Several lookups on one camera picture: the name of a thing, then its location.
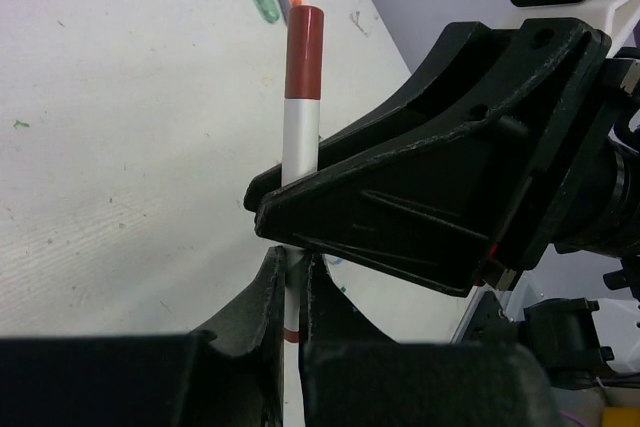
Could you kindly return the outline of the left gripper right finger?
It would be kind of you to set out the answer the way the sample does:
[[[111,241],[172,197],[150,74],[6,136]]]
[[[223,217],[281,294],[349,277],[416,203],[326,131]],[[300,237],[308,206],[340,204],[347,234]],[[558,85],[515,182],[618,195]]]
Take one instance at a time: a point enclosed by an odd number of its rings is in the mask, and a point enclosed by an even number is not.
[[[518,345],[399,343],[341,292],[321,255],[302,273],[299,372],[308,426],[560,426]]]

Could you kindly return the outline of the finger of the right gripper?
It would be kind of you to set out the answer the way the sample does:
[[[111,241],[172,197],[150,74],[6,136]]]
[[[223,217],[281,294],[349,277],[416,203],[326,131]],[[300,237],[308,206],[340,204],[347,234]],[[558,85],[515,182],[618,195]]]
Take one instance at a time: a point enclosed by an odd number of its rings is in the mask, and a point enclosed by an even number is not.
[[[253,179],[262,238],[463,297],[539,187],[606,61],[577,19],[530,19],[480,82],[429,122],[283,186]]]
[[[354,157],[448,110],[486,76],[519,31],[491,29],[480,22],[446,26],[417,70],[388,100],[322,143],[319,167]]]

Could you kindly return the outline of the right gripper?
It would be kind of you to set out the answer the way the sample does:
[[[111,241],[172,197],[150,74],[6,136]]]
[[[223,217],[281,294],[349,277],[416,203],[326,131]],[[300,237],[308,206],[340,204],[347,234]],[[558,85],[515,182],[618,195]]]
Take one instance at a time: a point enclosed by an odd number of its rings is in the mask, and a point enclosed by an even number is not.
[[[492,247],[490,266],[519,277],[554,245],[619,259],[607,287],[638,290],[639,132],[630,127],[638,111],[638,57],[606,60],[550,172]]]

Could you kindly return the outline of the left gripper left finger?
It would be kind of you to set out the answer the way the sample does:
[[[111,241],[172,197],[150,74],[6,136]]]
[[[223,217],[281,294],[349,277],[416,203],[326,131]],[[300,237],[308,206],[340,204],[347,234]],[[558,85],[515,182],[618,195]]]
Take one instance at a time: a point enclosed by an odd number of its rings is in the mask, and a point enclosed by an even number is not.
[[[2,339],[2,425],[282,425],[285,260],[188,333]]]

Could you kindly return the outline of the brown cap marker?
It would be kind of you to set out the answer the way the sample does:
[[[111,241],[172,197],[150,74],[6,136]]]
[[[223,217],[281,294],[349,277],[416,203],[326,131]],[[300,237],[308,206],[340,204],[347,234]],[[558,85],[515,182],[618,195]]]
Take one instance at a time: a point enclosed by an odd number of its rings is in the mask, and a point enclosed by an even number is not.
[[[317,171],[324,13],[306,4],[289,11],[281,184]]]

